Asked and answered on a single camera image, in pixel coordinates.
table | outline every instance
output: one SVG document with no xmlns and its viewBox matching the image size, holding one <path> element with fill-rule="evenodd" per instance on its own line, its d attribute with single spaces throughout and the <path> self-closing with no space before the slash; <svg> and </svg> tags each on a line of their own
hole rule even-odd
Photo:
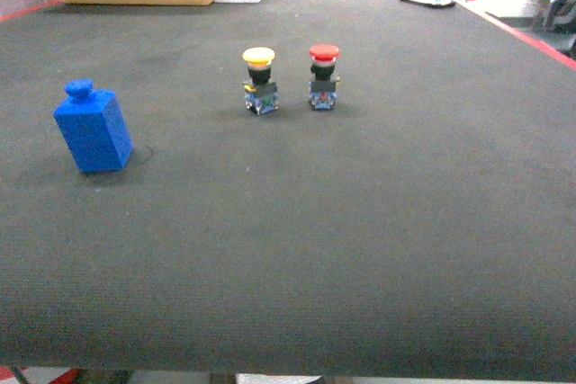
<svg viewBox="0 0 576 384">
<path fill-rule="evenodd" d="M 0 44 L 0 364 L 576 380 L 569 67 L 399 0 L 59 5 Z M 82 76 L 118 94 L 122 172 L 79 174 L 51 117 Z"/>
</svg>

